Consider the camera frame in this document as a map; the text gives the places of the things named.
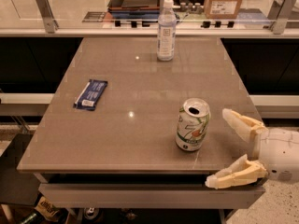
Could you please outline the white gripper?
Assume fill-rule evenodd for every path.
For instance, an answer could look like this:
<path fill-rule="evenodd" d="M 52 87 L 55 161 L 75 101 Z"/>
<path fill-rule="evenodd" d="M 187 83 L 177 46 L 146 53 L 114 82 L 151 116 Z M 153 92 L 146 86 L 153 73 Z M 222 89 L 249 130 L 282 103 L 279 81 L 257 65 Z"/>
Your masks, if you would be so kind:
<path fill-rule="evenodd" d="M 267 176 L 280 182 L 299 181 L 299 132 L 280 128 L 268 129 L 261 121 L 224 108 L 222 117 L 247 143 L 254 141 L 253 156 L 245 154 L 229 167 L 206 178 L 205 185 L 212 189 L 244 186 Z"/>

